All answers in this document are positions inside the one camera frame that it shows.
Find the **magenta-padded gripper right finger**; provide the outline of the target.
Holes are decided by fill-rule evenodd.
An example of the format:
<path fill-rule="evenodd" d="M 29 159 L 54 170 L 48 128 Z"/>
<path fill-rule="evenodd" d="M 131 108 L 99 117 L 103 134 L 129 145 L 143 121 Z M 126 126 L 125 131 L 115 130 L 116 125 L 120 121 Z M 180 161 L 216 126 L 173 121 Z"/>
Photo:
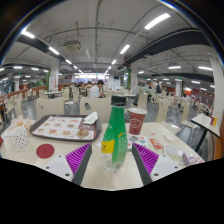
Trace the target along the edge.
<path fill-rule="evenodd" d="M 158 155 L 137 143 L 132 144 L 132 154 L 144 185 L 150 184 L 181 169 L 168 155 Z"/>

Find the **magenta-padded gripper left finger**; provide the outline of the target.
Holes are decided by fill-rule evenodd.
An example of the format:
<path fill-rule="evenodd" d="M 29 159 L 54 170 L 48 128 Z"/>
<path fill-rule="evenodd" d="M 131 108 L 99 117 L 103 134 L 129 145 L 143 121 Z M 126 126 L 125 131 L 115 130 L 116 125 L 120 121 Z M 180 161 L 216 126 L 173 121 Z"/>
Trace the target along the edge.
<path fill-rule="evenodd" d="M 65 180 L 80 185 L 92 154 L 92 144 L 85 144 L 67 155 L 55 156 L 45 170 Z"/>

